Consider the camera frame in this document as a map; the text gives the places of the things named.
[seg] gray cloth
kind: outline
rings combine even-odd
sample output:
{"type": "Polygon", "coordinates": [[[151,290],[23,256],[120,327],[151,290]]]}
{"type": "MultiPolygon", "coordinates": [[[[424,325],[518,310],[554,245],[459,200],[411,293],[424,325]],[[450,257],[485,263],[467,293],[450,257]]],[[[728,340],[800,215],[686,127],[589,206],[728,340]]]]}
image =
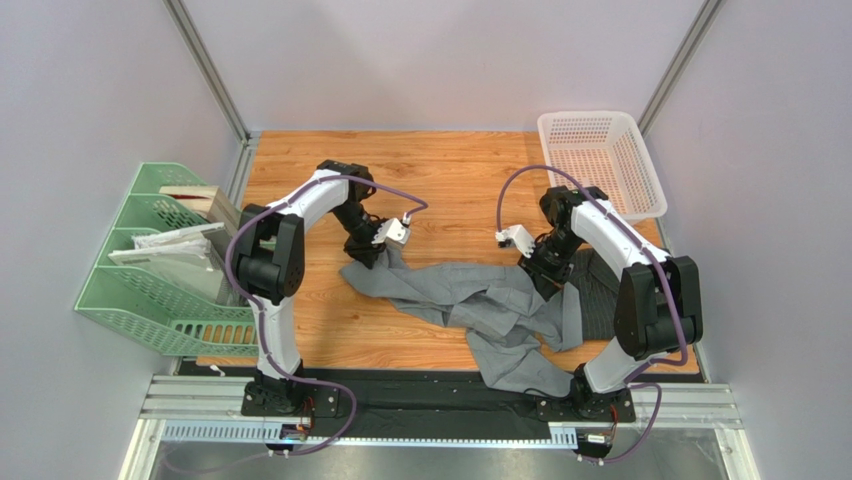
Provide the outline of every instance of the gray cloth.
{"type": "Polygon", "coordinates": [[[372,270],[353,262],[340,273],[358,292],[388,298],[400,312],[442,327],[466,328],[489,387],[568,395],[571,374],[542,356],[535,334],[556,352],[583,342],[580,299],[573,286],[545,302],[518,266],[443,263],[411,270],[394,248],[372,270]]]}

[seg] white plastic basket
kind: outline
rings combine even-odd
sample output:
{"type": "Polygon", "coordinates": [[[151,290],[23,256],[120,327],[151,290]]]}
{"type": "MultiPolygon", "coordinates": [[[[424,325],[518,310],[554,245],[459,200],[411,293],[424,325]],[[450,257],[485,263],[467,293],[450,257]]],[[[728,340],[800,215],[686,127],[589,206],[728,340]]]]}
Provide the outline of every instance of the white plastic basket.
{"type": "MultiPolygon", "coordinates": [[[[666,213],[666,197],[636,121],[624,112],[557,112],[538,119],[548,165],[596,186],[630,223],[666,213]]],[[[574,185],[550,172],[550,184],[574,185]]]]}

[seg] metal floor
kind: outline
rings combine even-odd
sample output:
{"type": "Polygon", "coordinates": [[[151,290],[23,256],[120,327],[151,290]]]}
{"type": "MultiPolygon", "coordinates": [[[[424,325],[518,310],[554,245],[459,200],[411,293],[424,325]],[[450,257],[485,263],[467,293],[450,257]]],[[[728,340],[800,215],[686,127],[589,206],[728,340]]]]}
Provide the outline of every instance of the metal floor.
{"type": "MultiPolygon", "coordinates": [[[[629,447],[638,433],[619,428],[616,444],[629,447]]],[[[162,444],[160,453],[184,469],[210,468],[263,452],[260,445],[229,443],[162,444]]],[[[619,453],[616,448],[613,455],[619,453]]],[[[624,462],[605,467],[577,462],[568,451],[420,447],[330,447],[302,458],[262,458],[233,469],[190,477],[155,466],[152,479],[312,480],[554,480],[727,479],[713,430],[658,429],[624,462]]]]}

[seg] dark gray fabric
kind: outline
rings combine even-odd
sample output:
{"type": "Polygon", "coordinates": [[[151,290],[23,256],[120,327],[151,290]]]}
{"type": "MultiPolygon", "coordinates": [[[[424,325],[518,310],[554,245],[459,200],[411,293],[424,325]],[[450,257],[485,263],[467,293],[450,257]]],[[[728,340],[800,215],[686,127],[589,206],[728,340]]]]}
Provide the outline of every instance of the dark gray fabric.
{"type": "Polygon", "coordinates": [[[520,267],[443,263],[412,270],[393,248],[372,269],[353,262],[340,273],[360,293],[388,298],[401,312],[443,327],[466,328],[489,387],[568,394],[571,374],[541,355],[534,334],[557,352],[582,343],[580,298],[573,286],[545,302],[520,267]]]}
{"type": "Polygon", "coordinates": [[[613,323],[618,297],[618,277],[591,248],[578,250],[571,258],[574,265],[568,283],[580,292],[583,311],[583,338],[610,340],[615,337],[613,323]]]}

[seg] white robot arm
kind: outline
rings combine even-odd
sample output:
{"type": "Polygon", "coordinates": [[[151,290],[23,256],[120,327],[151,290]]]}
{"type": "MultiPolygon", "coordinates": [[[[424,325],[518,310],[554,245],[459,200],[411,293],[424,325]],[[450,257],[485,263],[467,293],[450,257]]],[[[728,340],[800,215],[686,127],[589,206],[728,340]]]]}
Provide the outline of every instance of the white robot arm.
{"type": "Polygon", "coordinates": [[[618,393],[625,391],[626,381],[637,368],[678,350],[661,281],[666,281],[673,293],[687,344],[700,340],[703,326],[695,262],[689,257],[672,257],[621,220],[629,233],[623,231],[613,221],[621,217],[607,196],[596,187],[588,191],[604,211],[579,191],[553,187],[539,202],[553,230],[531,244],[532,236],[514,225],[498,232],[497,240],[503,247],[514,244],[521,251],[518,264],[545,299],[567,282],[569,261],[583,243],[591,245],[619,278],[613,318],[616,338],[597,357],[577,368],[571,386],[575,411],[592,418],[605,412],[618,393]],[[662,266],[666,278],[658,277],[646,253],[662,266]]]}
{"type": "Polygon", "coordinates": [[[265,207],[249,205],[243,211],[241,225],[269,209],[287,204],[247,230],[239,238],[232,259],[240,286],[260,302],[260,305],[252,303],[251,308],[257,331],[263,329],[268,340],[267,353],[261,352],[258,358],[255,381],[246,386],[246,398],[251,398],[251,405],[244,402],[244,415],[281,414],[301,405],[292,382],[273,368],[271,362],[289,375],[301,376],[293,296],[305,273],[305,233],[320,217],[329,212],[334,214],[349,233],[343,250],[368,268],[373,267],[387,244],[401,246],[408,241],[408,226],[402,221],[380,219],[364,210],[361,201],[375,193],[375,188],[348,179],[322,181],[340,175],[372,181],[366,167],[327,160],[290,195],[265,207]],[[274,250],[265,248],[262,242],[273,237],[274,250]]]}

